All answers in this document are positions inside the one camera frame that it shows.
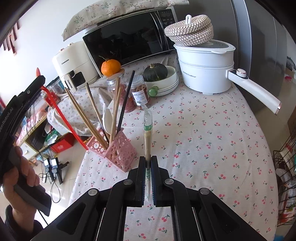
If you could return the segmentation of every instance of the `woven basket lid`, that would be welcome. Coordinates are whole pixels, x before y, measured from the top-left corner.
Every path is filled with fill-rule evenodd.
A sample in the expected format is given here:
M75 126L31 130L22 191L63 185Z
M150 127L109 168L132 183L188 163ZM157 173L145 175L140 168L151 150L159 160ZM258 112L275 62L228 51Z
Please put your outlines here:
M165 35L168 37L181 36L189 33L196 32L211 23L210 18L207 15L199 15L191 17L186 16L186 20L173 23L164 29Z

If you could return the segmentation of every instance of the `white bowl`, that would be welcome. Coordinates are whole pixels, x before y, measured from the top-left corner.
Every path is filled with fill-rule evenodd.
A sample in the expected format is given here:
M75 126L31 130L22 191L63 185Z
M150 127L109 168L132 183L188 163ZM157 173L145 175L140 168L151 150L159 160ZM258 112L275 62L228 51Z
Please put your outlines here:
M158 89L165 89L167 87L170 87L171 85L173 85L178 76L176 73L175 68L171 67L171 66L166 66L167 70L168 70L168 75L165 79L163 80L159 80L159 81L154 81L154 82L145 82L147 90L149 90L152 86L157 86Z
M173 88L177 84L178 81L179 81L179 78L177 78L176 82L173 83L171 86L169 86L167 88L164 88L164 89L159 89L158 92L166 91L166 90L169 90L169 89Z
M168 89L165 91L160 90L155 97L164 96L164 95L167 95L167 94L173 92L178 87L178 85L179 85L179 78L178 78L177 83L171 89Z

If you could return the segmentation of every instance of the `microwave oven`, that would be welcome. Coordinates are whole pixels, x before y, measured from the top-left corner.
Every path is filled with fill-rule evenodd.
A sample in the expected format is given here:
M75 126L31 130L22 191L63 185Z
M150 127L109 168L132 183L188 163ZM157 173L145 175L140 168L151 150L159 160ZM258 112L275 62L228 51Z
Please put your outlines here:
M173 7L146 9L107 20L83 36L88 54L102 77L104 59L116 59L122 66L139 59L174 49L164 34L176 23Z

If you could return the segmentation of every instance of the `tile floor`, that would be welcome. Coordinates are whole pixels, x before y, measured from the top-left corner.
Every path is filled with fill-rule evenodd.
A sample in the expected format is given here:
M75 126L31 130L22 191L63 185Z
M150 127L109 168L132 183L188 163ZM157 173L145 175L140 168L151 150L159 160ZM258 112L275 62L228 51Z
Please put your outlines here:
M255 116L264 132L266 140L269 144L270 151L279 149L289 136L289 129L287 126L287 121L295 107L296 104L296 84L283 82L282 89L279 95L279 99L282 102L281 111L277 116L275 116L267 108L263 108L259 112L255 113ZM58 185L61 192L62 199L59 203L52 203L51 213L49 217L45 216L48 223L52 222L58 215L60 215L67 207L69 198L75 183L75 179L80 168L81 162L85 150L80 146L79 143L75 143L72 148L60 153L58 155L59 161L65 163L67 161L70 164L63 169L64 182L62 185ZM36 173L41 172L41 164L34 168ZM42 184L47 193L50 193L51 184L49 181ZM53 199L54 201L59 199L59 191L56 186L53 187ZM0 215L2 219L5 218L5 208L8 205L7 200L4 198L3 194L0 193ZM42 217L39 213L36 214L35 219L40 221L43 227L46 226ZM288 232L288 227L284 226L277 230L277 234L285 235Z
M75 142L73 147L61 152L58 155L59 162L65 163L68 161L69 164L68 166L62 169L62 176L64 180L62 185L59 185L57 181L57 186L59 189L56 187L56 185L53 186L53 200L55 202L59 200L59 191L61 193L62 199L58 203L52 202L49 217L43 215L48 223L52 222L68 207L69 198L84 154L85 149L78 142ZM34 167L34 170L37 174L41 173L41 163L39 163L37 167ZM49 181L47 180L46 183L42 183L41 181L41 185L46 189L46 192L50 195L50 189L52 185L49 183ZM5 199L3 193L0 193L0 216L3 220L5 219L5 208L7 205L8 201ZM35 219L38 220L43 227L46 227L46 223L44 222L44 220L38 212L36 213Z

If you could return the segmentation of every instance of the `black chopstick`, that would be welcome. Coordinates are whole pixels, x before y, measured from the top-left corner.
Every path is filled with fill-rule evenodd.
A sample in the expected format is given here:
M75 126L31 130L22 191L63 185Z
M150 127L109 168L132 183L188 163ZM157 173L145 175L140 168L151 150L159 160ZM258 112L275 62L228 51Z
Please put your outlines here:
M123 105L122 105L122 108L121 108L121 113L120 113L120 117L119 117L119 121L118 121L116 135L121 130L121 125L122 125L122 119L123 119L123 115L124 115L124 110L126 109L126 103L128 101L128 95L129 95L129 92L131 90L131 83L133 82L134 75L135 75L135 71L133 70L132 73L131 73L130 81L128 83L128 88L126 89L126 96L124 98Z

